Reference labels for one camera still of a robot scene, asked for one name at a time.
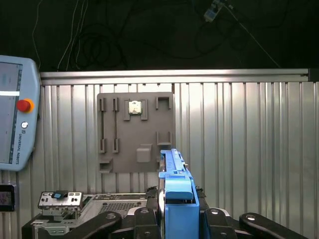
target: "gray block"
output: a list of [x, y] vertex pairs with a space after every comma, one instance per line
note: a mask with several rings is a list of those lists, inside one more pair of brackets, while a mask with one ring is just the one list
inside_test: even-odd
[[97, 96], [101, 173], [156, 172], [160, 150], [175, 144], [170, 92]]
[[136, 158], [138, 163], [148, 163], [152, 158], [152, 145], [151, 144], [142, 144], [136, 150]]

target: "corrugated metal wall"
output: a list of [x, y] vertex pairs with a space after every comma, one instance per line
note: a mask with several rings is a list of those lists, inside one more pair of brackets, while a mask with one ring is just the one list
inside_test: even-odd
[[19, 238], [45, 190], [143, 192], [156, 173], [98, 173], [96, 96], [175, 92], [176, 146], [211, 207], [257, 212], [319, 238], [319, 85], [191, 83], [42, 87], [36, 149], [19, 173], [20, 207], [0, 215], [0, 238]]

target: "blue plastic part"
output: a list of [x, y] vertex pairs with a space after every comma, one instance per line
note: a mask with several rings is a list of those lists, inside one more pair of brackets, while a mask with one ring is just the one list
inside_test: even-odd
[[176, 150], [162, 150], [165, 180], [165, 239], [199, 239], [199, 200], [194, 179]]
[[[11, 149], [9, 163], [0, 163], [0, 170], [20, 171], [26, 165], [34, 147], [35, 130], [38, 117], [38, 104], [40, 97], [40, 75], [33, 60], [21, 57], [1, 56], [0, 64], [10, 63], [19, 65], [21, 74], [18, 100], [30, 99], [34, 103], [34, 108], [30, 113], [14, 111], [15, 132], [12, 136], [13, 148]], [[27, 122], [27, 128], [22, 128], [21, 124]]]
[[166, 172], [160, 172], [159, 178], [165, 179], [166, 199], [193, 199], [193, 191], [189, 174], [184, 167], [184, 160], [176, 150], [162, 150], [161, 158], [165, 158]]

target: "electronic device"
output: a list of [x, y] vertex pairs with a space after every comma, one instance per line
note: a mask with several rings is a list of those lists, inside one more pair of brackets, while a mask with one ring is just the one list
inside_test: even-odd
[[13, 184], [0, 184], [0, 212], [14, 212], [18, 196]]
[[259, 214], [209, 208], [182, 155], [162, 150], [159, 186], [144, 194], [43, 192], [22, 239], [305, 239]]
[[0, 170], [20, 171], [33, 151], [40, 77], [31, 59], [0, 56]]

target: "universal robots logo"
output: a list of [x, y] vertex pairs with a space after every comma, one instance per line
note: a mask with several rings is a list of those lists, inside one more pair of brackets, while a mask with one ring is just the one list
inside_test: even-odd
[[19, 134], [18, 150], [17, 150], [17, 154], [16, 154], [16, 162], [15, 162], [15, 164], [19, 164], [19, 162], [20, 162], [21, 141], [22, 141], [22, 135], [23, 134], [25, 134], [25, 130], [22, 130], [22, 133]]

